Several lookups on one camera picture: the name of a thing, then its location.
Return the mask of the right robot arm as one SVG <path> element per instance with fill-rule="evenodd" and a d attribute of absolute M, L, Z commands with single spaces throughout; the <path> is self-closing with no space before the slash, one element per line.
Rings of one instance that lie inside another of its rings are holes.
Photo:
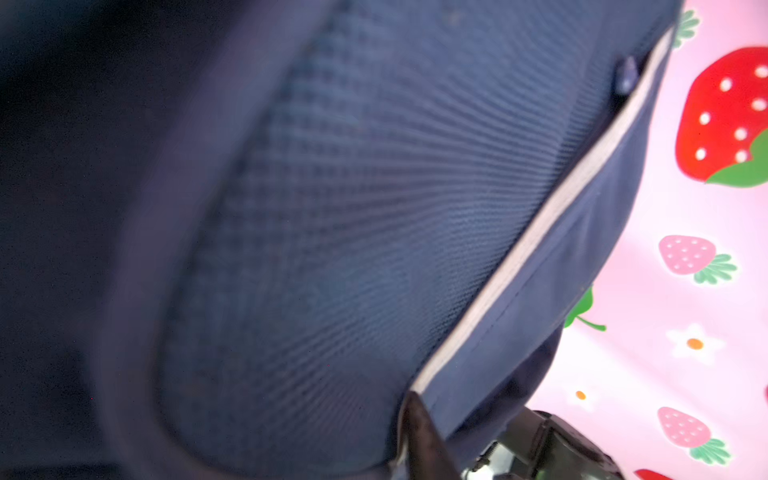
<path fill-rule="evenodd" d="M 464 479 L 623 480 L 617 463 L 562 418 L 528 408 L 514 418 Z"/>

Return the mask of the navy blue student backpack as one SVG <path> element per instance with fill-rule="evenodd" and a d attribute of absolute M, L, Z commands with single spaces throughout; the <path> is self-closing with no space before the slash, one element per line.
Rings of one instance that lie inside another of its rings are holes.
<path fill-rule="evenodd" d="M 524 409 L 678 1 L 5 1 L 1 475 L 405 479 Z"/>

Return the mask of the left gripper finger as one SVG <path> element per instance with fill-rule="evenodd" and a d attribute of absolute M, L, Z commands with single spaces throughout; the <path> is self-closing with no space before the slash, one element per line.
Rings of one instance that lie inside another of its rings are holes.
<path fill-rule="evenodd" d="M 405 397 L 402 433 L 411 480 L 460 480 L 443 438 L 415 392 Z"/>

